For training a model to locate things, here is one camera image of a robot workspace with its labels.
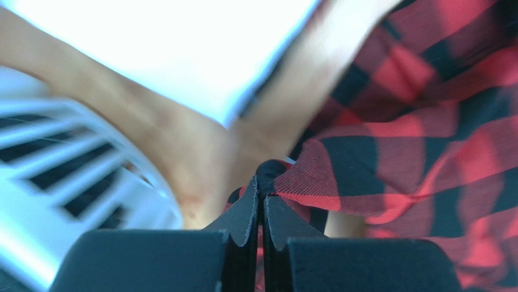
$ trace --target red plaid shirt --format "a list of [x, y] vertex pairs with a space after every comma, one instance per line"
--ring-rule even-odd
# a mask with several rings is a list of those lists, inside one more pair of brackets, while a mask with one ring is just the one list
[[303, 218], [363, 216], [438, 244], [465, 291], [518, 291], [518, 1], [403, 1], [293, 156], [272, 195]]

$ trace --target white vent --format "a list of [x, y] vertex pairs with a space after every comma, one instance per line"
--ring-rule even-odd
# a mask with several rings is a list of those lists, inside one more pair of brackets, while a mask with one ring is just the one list
[[0, 268], [46, 291], [88, 230], [181, 226], [163, 177], [98, 115], [70, 99], [0, 100]]

